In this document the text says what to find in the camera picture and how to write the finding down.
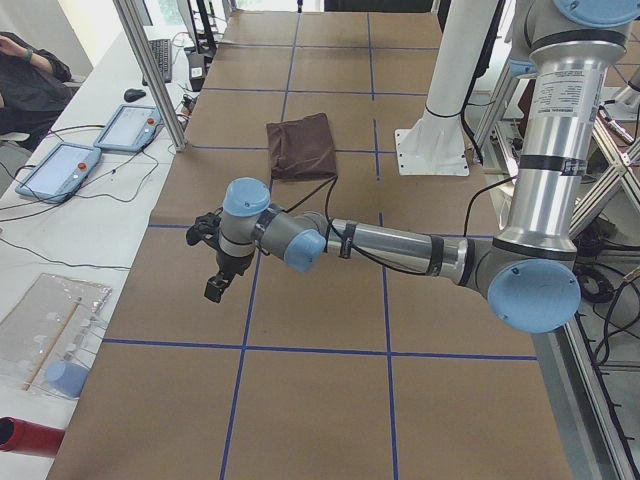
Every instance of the blue end cap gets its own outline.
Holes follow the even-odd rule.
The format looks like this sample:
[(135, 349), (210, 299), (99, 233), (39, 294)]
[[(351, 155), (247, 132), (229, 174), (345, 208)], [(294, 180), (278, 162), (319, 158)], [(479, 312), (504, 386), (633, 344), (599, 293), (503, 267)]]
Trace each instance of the blue end cap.
[(580, 305), (576, 276), (552, 260), (532, 259), (502, 270), (487, 300), (507, 325), (529, 333), (550, 332), (573, 318)]
[(71, 398), (78, 398), (89, 370), (76, 363), (59, 361), (47, 367), (44, 377), (53, 388)]
[(238, 178), (227, 187), (222, 208), (235, 217), (252, 217), (264, 212), (271, 203), (269, 188), (255, 178)]
[(585, 27), (612, 28), (640, 16), (637, 0), (554, 0), (569, 20)]
[(284, 263), (306, 273), (315, 265), (326, 243), (324, 237), (315, 230), (300, 232), (284, 252)]
[(512, 77), (538, 73), (538, 69), (533, 63), (512, 59), (509, 59), (509, 71), (511, 72)]

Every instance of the computer mouse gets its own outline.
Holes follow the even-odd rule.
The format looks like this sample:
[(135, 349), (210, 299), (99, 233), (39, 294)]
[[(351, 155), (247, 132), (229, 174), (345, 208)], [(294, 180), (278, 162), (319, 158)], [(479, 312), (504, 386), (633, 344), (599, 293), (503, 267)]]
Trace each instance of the computer mouse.
[(140, 90), (139, 88), (130, 88), (126, 92), (124, 92), (124, 101), (125, 102), (135, 102), (136, 100), (144, 97), (147, 94), (144, 90)]

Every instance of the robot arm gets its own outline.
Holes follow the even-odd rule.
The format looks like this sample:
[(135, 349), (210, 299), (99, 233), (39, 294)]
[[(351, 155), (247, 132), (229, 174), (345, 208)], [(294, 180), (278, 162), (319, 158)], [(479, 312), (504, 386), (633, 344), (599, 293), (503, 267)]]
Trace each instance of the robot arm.
[(202, 239), (218, 252), (220, 272), (205, 295), (220, 301), (256, 248), (299, 271), (326, 251), (446, 276), (479, 292), (498, 318), (520, 330), (546, 332), (566, 323), (580, 303), (568, 231), (599, 92), (607, 68), (624, 55), (630, 22), (639, 14), (630, 0), (517, 4), (512, 58), (531, 60), (538, 77), (509, 219), (492, 240), (329, 222), (317, 213), (293, 217), (271, 203), (264, 184), (243, 178), (229, 185), (221, 213), (199, 217), (187, 234), (189, 244)]

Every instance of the blue-framed tablet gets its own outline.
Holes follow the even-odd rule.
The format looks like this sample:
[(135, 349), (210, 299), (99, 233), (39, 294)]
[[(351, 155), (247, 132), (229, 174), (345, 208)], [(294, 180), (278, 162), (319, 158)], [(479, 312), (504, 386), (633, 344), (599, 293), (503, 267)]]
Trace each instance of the blue-framed tablet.
[(60, 142), (16, 187), (16, 193), (43, 202), (62, 203), (78, 191), (98, 164), (99, 148)]
[(139, 152), (153, 140), (160, 120), (156, 107), (120, 105), (93, 146), (112, 152)]

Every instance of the blue cup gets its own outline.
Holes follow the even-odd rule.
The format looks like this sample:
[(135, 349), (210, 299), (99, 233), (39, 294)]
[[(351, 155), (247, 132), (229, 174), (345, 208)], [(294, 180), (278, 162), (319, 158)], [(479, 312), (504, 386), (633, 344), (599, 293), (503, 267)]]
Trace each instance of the blue cup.
[(44, 374), (53, 388), (71, 398), (80, 396), (88, 375), (86, 367), (64, 360), (49, 365)]

